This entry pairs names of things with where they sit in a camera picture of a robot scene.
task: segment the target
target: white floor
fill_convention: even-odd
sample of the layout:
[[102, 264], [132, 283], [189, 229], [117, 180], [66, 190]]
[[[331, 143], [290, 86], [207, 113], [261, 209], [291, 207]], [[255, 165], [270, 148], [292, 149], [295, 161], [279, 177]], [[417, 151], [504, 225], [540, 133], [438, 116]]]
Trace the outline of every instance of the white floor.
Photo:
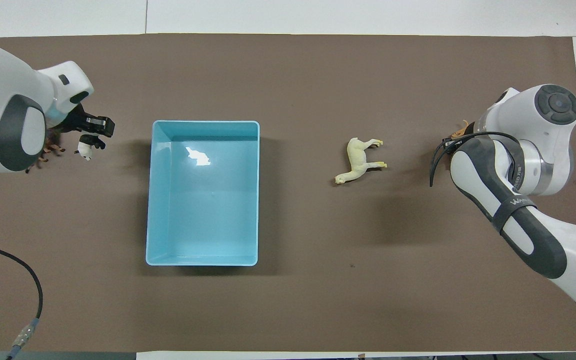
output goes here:
[[[0, 0], [0, 37], [152, 33], [573, 37], [576, 61], [576, 1]], [[262, 360], [358, 355], [163, 351], [140, 353], [137, 358]]]

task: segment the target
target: black cable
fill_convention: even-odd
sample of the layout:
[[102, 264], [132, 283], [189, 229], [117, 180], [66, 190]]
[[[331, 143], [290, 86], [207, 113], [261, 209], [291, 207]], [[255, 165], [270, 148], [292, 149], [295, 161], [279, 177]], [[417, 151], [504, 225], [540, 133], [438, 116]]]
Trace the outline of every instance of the black cable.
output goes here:
[[[433, 180], [435, 178], [435, 171], [437, 170], [437, 166], [439, 165], [439, 161], [441, 161], [442, 157], [444, 157], [444, 155], [446, 154], [452, 154], [455, 151], [457, 151], [457, 149], [464, 145], [464, 143], [466, 143], [466, 141], [469, 141], [470, 139], [474, 138], [474, 137], [479, 137], [482, 135], [498, 135], [500, 137], [506, 137], [514, 142], [516, 142], [517, 144], [519, 144], [519, 140], [510, 135], [510, 134], [506, 134], [505, 132], [498, 132], [498, 131], [482, 131], [482, 132], [474, 132], [472, 134], [467, 134], [467, 135], [463, 135], [460, 137], [455, 137], [454, 139], [447, 137], [446, 139], [443, 139], [441, 141], [441, 144], [439, 144], [439, 146], [437, 146], [437, 148], [434, 150], [434, 154], [432, 155], [432, 159], [430, 160], [430, 187], [433, 186]], [[452, 142], [450, 145], [445, 146], [446, 143], [448, 142]], [[437, 159], [435, 159], [435, 157], [437, 156], [437, 153], [439, 152], [439, 148], [441, 148], [441, 146], [445, 146], [443, 148], [443, 151], [441, 152], [441, 154], [439, 155], [439, 157]]]
[[550, 360], [550, 358], [548, 358], [548, 357], [543, 357], [543, 356], [541, 356], [541, 355], [538, 354], [538, 353], [534, 353], [534, 352], [533, 352], [532, 355], [536, 356], [537, 358], [543, 359], [543, 360]]
[[8, 253], [4, 250], [0, 250], [0, 255], [7, 257], [8, 259], [12, 259], [17, 262], [19, 265], [23, 266], [32, 276], [32, 280], [34, 280], [34, 284], [37, 285], [37, 293], [39, 294], [39, 305], [37, 305], [37, 315], [35, 318], [39, 319], [42, 315], [42, 308], [44, 307], [44, 292], [42, 291], [42, 285], [39, 283], [39, 278], [35, 271], [26, 264], [22, 259], [19, 259], [17, 256], [14, 256], [12, 253]]

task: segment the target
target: pale yellow animal figurine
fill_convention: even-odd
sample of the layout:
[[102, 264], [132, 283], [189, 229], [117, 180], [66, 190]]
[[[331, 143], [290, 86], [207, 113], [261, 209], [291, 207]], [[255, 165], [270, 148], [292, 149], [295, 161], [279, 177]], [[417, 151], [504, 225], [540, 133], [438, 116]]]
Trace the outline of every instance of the pale yellow animal figurine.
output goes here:
[[343, 184], [345, 182], [350, 182], [350, 180], [355, 180], [366, 173], [366, 170], [371, 168], [388, 167], [386, 162], [366, 162], [366, 149], [370, 146], [382, 146], [383, 141], [377, 139], [370, 139], [366, 142], [359, 140], [357, 137], [353, 137], [348, 141], [348, 146], [346, 146], [346, 151], [348, 152], [348, 160], [350, 160], [350, 171], [345, 173], [340, 173], [334, 177], [334, 182], [337, 184]]

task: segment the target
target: black strap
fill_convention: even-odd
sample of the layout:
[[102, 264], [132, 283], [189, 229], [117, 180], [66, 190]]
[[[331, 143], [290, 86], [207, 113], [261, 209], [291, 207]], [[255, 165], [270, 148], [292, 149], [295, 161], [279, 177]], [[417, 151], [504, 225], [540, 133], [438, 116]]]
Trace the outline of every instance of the black strap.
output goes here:
[[517, 209], [523, 207], [536, 208], [537, 205], [535, 205], [535, 203], [530, 198], [524, 196], [523, 194], [516, 194], [515, 196], [506, 198], [501, 203], [501, 205], [499, 205], [499, 208], [496, 210], [494, 216], [492, 217], [492, 221], [490, 221], [494, 227], [494, 230], [496, 230], [498, 233], [501, 233], [501, 230], [504, 228], [504, 225], [506, 225], [506, 222], [510, 216], [512, 216], [512, 214], [516, 212]]

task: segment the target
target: rectangular container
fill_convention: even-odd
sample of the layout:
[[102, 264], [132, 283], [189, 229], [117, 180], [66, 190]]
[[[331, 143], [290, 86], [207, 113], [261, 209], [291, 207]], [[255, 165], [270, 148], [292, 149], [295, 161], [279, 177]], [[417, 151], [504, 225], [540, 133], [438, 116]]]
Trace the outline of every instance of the rectangular container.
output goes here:
[[258, 227], [259, 124], [155, 121], [146, 262], [249, 267]]

